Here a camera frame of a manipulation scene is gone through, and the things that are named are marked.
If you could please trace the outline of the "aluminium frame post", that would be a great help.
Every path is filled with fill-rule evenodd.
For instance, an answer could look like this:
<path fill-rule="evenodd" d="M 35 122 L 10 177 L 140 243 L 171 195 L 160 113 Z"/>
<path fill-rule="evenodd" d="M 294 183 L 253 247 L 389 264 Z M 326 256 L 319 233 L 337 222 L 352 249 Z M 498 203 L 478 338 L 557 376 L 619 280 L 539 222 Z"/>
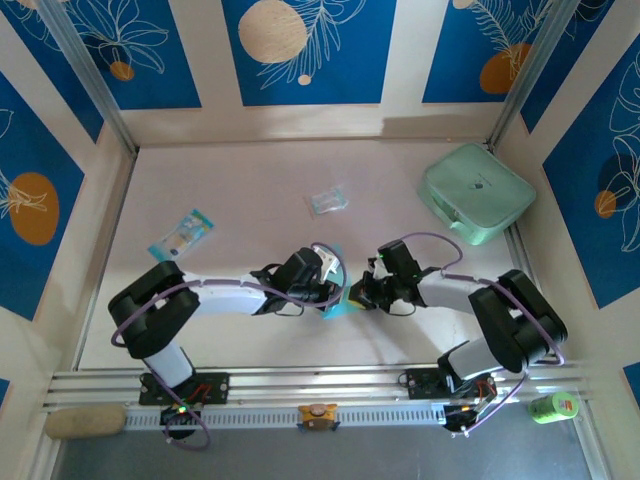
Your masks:
<path fill-rule="evenodd" d="M 57 0 L 34 0 L 36 9 L 76 77 L 123 149 L 137 156 L 135 143 L 108 85 L 63 6 Z"/>
<path fill-rule="evenodd" d="M 532 44 L 526 60 L 503 102 L 497 120 L 486 139 L 487 149 L 495 154 L 511 123 L 519 114 L 553 54 L 580 0 L 552 0 L 548 16 Z"/>

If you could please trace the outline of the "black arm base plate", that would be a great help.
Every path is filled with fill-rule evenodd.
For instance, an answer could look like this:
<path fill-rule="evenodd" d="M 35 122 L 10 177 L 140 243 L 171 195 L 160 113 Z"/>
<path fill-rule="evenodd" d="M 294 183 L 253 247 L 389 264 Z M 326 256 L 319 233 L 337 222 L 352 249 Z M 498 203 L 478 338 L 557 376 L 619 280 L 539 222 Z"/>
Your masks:
<path fill-rule="evenodd" d="M 230 375 L 226 372 L 194 373 L 172 388 L 173 392 L 189 404 L 224 405 L 229 393 Z M 138 403 L 143 406 L 169 406 L 174 402 L 160 382 L 151 374 L 140 376 Z"/>
<path fill-rule="evenodd" d="M 488 373 L 471 380 L 459 380 L 436 368 L 411 368 L 404 372 L 404 377 L 411 400 L 492 400 L 497 397 L 497 389 Z"/>

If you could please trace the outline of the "light blue paper sheet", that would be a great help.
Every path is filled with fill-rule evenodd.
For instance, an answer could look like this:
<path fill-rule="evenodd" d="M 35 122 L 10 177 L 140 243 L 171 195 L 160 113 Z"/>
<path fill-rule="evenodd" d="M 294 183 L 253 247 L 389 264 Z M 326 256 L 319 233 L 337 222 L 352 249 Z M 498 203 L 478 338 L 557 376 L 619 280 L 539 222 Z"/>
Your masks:
<path fill-rule="evenodd" d="M 345 282 L 345 288 L 339 305 L 329 311 L 322 311 L 322 318 L 325 320 L 337 319 L 358 312 L 358 308 L 349 304 L 348 293 L 352 286 L 351 276 L 348 267 L 344 262 L 343 249 L 338 244 L 314 244 L 313 250 L 319 254 L 323 261 L 321 269 L 321 279 L 335 283 Z"/>

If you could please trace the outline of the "mint green zip pouch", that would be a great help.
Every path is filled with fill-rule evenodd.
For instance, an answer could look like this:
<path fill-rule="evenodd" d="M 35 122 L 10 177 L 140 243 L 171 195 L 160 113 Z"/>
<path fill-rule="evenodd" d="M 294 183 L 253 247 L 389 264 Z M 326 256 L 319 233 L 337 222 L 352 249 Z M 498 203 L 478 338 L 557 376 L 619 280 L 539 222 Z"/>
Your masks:
<path fill-rule="evenodd" d="M 526 180 L 475 143 L 427 167 L 417 194 L 448 229 L 474 246 L 503 232 L 536 199 Z"/>

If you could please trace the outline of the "black connector board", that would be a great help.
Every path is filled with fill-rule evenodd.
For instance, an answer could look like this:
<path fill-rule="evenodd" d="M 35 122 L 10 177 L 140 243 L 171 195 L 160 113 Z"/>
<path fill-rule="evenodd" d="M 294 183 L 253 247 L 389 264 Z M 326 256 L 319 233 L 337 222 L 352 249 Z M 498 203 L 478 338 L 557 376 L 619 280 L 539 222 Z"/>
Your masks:
<path fill-rule="evenodd" d="M 445 406 L 444 428 L 452 433 L 468 430 L 476 423 L 478 412 L 474 405 Z"/>
<path fill-rule="evenodd" d="M 198 425 L 200 423 L 200 413 L 192 408 L 174 404 L 160 412 L 160 425 L 181 426 Z"/>

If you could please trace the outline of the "green cup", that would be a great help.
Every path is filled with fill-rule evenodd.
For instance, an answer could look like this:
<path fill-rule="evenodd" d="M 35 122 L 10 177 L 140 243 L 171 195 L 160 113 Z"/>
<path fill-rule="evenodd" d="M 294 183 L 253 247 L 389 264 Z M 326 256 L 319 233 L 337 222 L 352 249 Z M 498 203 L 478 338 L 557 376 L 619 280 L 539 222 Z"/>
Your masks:
<path fill-rule="evenodd" d="M 579 401 L 570 393 L 556 392 L 533 400 L 528 413 L 541 425 L 570 420 L 579 413 Z"/>

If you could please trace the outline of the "aluminium mounting rail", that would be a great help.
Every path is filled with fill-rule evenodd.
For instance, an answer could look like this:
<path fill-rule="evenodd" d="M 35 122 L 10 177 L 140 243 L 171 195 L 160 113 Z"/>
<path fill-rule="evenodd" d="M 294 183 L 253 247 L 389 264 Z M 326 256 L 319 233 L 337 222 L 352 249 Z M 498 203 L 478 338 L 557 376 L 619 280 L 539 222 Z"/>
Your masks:
<path fill-rule="evenodd" d="M 311 403 L 339 406 L 407 404 L 399 379 L 409 365 L 222 368 L 230 375 L 229 408 L 296 407 Z M 118 404 L 137 408 L 144 368 L 56 372 L 45 390 L 43 409 Z M 534 366 L 513 397 L 532 400 L 567 391 L 585 400 L 593 389 L 579 362 L 562 367 Z"/>

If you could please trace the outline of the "small clear plastic bag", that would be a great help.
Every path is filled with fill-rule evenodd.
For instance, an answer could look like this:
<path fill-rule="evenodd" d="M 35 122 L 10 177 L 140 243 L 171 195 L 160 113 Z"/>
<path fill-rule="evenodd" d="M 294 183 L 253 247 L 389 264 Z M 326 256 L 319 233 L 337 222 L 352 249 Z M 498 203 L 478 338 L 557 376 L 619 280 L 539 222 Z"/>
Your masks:
<path fill-rule="evenodd" d="M 340 186 L 307 196 L 305 200 L 313 216 L 344 210 L 349 205 L 349 200 Z"/>

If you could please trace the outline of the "blue printed snack packet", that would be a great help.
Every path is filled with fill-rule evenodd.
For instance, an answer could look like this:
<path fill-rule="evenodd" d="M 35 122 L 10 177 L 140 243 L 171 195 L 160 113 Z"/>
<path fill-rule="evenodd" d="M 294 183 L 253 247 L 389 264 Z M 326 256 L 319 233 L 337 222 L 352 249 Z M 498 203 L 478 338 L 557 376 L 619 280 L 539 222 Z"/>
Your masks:
<path fill-rule="evenodd" d="M 147 251 L 157 261 L 176 260 L 196 245 L 214 228 L 199 210 L 193 209 L 161 240 L 152 244 Z"/>

